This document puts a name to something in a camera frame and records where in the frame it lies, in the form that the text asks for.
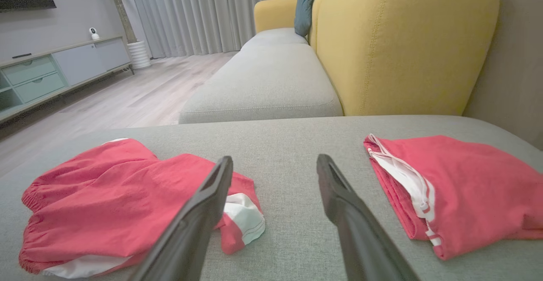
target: white cabinet door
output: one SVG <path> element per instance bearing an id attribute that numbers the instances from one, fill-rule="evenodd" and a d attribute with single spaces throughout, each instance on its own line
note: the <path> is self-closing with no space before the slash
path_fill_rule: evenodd
<path id="1" fill-rule="evenodd" d="M 98 56 L 106 70 L 111 70 L 130 62 L 121 38 L 95 43 Z"/>
<path id="2" fill-rule="evenodd" d="M 53 57 L 70 86 L 107 71 L 94 43 L 53 53 Z"/>

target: wooden floor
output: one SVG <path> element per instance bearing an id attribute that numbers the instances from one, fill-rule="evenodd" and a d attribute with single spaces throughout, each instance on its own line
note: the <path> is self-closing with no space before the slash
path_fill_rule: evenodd
<path id="1" fill-rule="evenodd" d="M 110 128 L 177 124 L 194 91 L 236 52 L 153 60 L 56 99 L 0 129 L 0 177 L 66 140 Z"/>

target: gray curtain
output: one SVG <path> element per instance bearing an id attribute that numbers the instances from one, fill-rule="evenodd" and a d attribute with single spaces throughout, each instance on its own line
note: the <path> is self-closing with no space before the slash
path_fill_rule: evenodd
<path id="1" fill-rule="evenodd" d="M 261 0 L 134 0 L 153 57 L 238 51 Z"/>

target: white plant pot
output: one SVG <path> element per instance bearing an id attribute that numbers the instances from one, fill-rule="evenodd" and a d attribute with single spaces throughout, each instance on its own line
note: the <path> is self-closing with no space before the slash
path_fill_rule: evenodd
<path id="1" fill-rule="evenodd" d="M 151 60 L 147 54 L 147 49 L 145 49 L 145 41 L 128 43 L 127 46 L 134 70 L 149 68 L 151 66 Z"/>

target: red fabric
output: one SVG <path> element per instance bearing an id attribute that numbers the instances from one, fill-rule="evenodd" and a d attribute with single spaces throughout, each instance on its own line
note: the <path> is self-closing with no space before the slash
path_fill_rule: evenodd
<path id="1" fill-rule="evenodd" d="M 132 139 L 62 163 L 23 194 L 33 215 L 23 234 L 20 265 L 39 273 L 89 254 L 133 256 L 115 269 L 137 264 L 214 165 L 190 154 L 160 161 Z M 228 195 L 236 193 L 246 194 L 262 212 L 253 181 L 233 173 Z M 228 220 L 223 216 L 218 227 L 228 242 L 223 251 L 231 254 L 244 244 L 232 240 L 237 234 Z"/>
<path id="2" fill-rule="evenodd" d="M 433 185 L 435 219 L 429 227 L 436 235 L 429 238 L 410 195 L 370 158 L 409 238 L 440 238 L 434 252 L 442 260 L 502 239 L 543 239 L 543 175 L 526 163 L 492 146 L 445 136 L 379 140 Z M 368 138 L 364 147 L 380 152 Z"/>

